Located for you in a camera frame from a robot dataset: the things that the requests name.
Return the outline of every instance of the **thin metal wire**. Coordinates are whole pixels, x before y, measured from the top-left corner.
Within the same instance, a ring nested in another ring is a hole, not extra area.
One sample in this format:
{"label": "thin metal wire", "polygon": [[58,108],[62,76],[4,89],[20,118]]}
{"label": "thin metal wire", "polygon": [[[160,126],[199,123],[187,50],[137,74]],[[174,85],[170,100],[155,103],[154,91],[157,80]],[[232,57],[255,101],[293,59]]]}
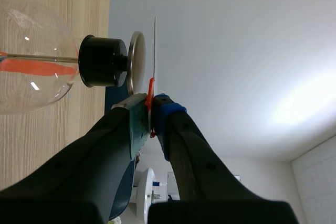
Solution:
{"label": "thin metal wire", "polygon": [[46,61],[46,62],[59,62],[59,63],[78,63],[78,58],[70,57],[55,57],[55,56],[44,56],[44,55],[17,55],[17,54],[7,54],[5,56],[0,56],[0,62],[5,59],[11,60],[33,60],[33,61]]}
{"label": "thin metal wire", "polygon": [[156,67],[156,17],[154,20],[154,68],[153,68],[153,78],[155,78],[155,67]]}

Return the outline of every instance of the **glass flask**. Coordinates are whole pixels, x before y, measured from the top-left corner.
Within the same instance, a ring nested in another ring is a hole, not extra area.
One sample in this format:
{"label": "glass flask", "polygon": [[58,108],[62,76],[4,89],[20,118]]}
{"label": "glass flask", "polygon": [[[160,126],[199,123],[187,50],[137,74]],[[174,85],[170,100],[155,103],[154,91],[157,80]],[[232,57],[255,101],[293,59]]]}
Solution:
{"label": "glass flask", "polygon": [[121,86],[126,76],[128,84],[143,78],[145,44],[140,32],[134,33],[129,54],[122,40],[92,35],[78,50],[66,24],[32,0],[0,0],[0,26],[0,114],[49,106],[64,97],[75,80],[92,87]]}

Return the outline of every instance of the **metal rod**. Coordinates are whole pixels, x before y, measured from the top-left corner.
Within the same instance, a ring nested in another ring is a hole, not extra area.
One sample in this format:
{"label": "metal rod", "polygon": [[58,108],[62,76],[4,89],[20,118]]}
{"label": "metal rod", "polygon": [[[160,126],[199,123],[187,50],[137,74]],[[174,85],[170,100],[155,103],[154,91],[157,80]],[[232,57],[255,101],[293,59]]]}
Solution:
{"label": "metal rod", "polygon": [[34,60],[34,61],[46,61],[46,62],[59,62],[59,63],[78,63],[78,58],[70,57],[55,57],[55,56],[44,56],[44,55],[16,55],[7,54],[0,56],[0,62],[5,59],[11,60]]}

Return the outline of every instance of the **white ceiling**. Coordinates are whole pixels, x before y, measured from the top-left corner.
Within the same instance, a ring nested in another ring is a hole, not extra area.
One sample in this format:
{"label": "white ceiling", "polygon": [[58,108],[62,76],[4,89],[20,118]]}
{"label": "white ceiling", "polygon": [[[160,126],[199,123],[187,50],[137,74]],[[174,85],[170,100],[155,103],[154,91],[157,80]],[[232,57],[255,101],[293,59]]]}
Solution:
{"label": "white ceiling", "polygon": [[158,17],[158,92],[218,155],[293,159],[336,134],[336,0],[111,0],[110,16],[111,37],[144,33],[146,80]]}

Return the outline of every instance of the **screw hole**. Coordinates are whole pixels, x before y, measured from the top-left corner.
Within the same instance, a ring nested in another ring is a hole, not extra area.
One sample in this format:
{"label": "screw hole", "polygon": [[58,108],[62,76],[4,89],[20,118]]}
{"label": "screw hole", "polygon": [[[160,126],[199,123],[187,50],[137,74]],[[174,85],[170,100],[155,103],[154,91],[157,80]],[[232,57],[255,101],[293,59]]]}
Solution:
{"label": "screw hole", "polygon": [[60,168],[62,168],[62,166],[63,166],[62,162],[58,161],[58,162],[56,162],[56,164],[54,165],[54,168],[55,168],[55,169],[60,169]]}
{"label": "screw hole", "polygon": [[205,165],[205,168],[208,169],[208,170],[214,170],[214,169],[215,169],[215,165],[209,163],[209,164],[206,164],[206,165]]}

